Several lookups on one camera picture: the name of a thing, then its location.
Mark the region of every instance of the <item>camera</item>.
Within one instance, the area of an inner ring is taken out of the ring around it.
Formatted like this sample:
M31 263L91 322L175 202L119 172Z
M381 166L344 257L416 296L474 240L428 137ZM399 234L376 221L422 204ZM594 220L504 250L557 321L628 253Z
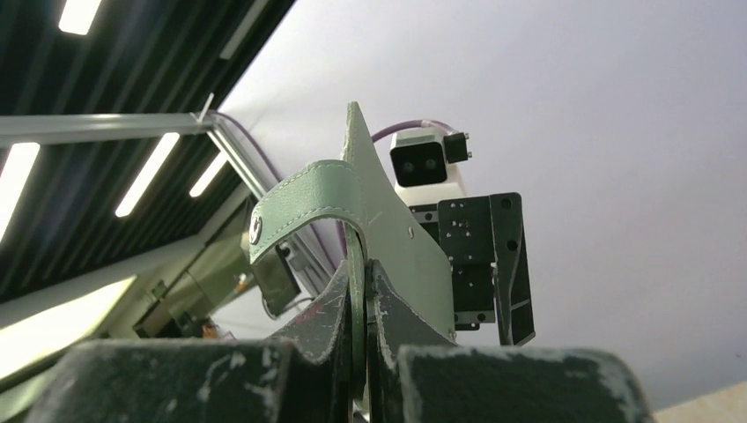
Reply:
M468 160L469 136L444 134L438 128L402 130L392 137L389 157L397 195L407 205L433 204L466 197L456 163Z

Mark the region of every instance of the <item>ceiling light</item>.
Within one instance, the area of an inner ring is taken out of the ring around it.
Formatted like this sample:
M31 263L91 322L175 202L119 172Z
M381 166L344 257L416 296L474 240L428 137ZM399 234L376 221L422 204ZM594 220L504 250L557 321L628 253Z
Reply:
M60 30L64 33L86 35L91 29L99 4L101 0L67 0L60 17Z
M36 143L14 144L5 161L0 174L0 241L11 223L13 210L21 197L37 153L39 145Z
M156 149L151 153L151 157L145 162L145 166L140 170L140 174L137 175L135 181L132 182L132 186L129 187L129 191L124 195L122 202L119 203L119 207L115 211L115 215L118 218L123 218L132 213L132 209L140 201L140 197L143 196L148 185L151 184L153 177L159 171L166 157L173 150L176 142L179 140L179 134L176 132L168 132L165 134L159 144L156 145Z
M244 15L244 19L241 20L241 23L239 23L239 26L236 27L235 31L233 31L233 35L225 44L223 50L221 50L219 56L221 59L231 60L231 57L233 57L233 53L236 53L239 45L242 41L244 41L247 33L250 29L252 29L255 22L259 18L259 15L262 13L265 6L267 6L267 3L269 2L270 0L255 0L252 5L249 6L249 10L247 11L247 14Z
M205 169L205 172L202 176L200 176L200 179L197 180L195 183L195 186L192 187L192 189L189 191L190 197L199 197L202 195L202 193L205 191L206 188L208 188L208 185L210 185L210 182L212 182L213 179L215 179L216 175L218 175L218 172L221 168L223 168L223 165L228 161L228 158L223 152L219 152L217 156L215 156L215 159L213 159L212 163L208 166L207 169Z

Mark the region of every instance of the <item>machine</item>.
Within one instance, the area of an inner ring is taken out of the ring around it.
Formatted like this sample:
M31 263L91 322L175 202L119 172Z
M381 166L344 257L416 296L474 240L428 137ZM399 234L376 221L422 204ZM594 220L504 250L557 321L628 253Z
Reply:
M398 132L393 188L357 103L347 126L342 158L271 189L242 237L255 263L341 222L347 259L303 312L264 341L81 345L28 421L653 421L616 357L519 347L535 336L522 200L466 196L466 134ZM501 347L456 343L485 324Z

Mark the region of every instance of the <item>metal bar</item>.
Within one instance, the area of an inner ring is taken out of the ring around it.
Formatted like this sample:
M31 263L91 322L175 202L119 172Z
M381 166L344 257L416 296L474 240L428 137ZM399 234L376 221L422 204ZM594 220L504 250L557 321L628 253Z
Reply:
M228 162L231 163L231 166L233 166L241 179L249 186L249 189L256 198L262 198L272 188L274 184L256 172L256 169L260 167L257 165L254 155L249 151L248 147L237 139L221 121L215 122L214 129L208 132L208 135L215 145L218 146L218 149L226 154ZM308 238L294 234L291 237L291 241L292 245L298 249L295 252L296 256L305 258L305 260L296 261L298 265L293 266L296 276L301 279L301 282L311 294L321 293L332 278L334 270L329 269L328 266L323 264L322 252L318 251L318 249L313 249L310 246ZM310 268L313 271L304 272L303 270L306 268ZM303 275L319 275L319 277L303 277Z
M212 127L209 116L199 122L189 113L0 116L0 148L23 142L52 145L160 137L167 132L201 134Z

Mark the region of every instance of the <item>worn metal surface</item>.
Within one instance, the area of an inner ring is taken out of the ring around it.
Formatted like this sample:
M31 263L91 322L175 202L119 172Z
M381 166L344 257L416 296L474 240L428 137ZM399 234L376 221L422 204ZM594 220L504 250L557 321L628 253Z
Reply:
M589 350L405 346L407 422L654 423L618 358Z
M265 341L104 341L66 356L29 414L48 422L348 422L347 266ZM374 422L653 423L630 370L589 350L467 348L444 338L366 267Z
M265 341L99 341L70 352L27 422L350 421L348 278Z
M64 2L4 0L0 115L196 112L210 93L217 107L292 3L269 1L225 60L219 54L254 2L107 0L81 37L57 28ZM116 219L115 203L155 142L41 148L0 243L0 302L193 234L240 183L224 170L202 197L189 199L217 149L206 136L185 137L159 186L134 215ZM7 152L0 149L0 168Z

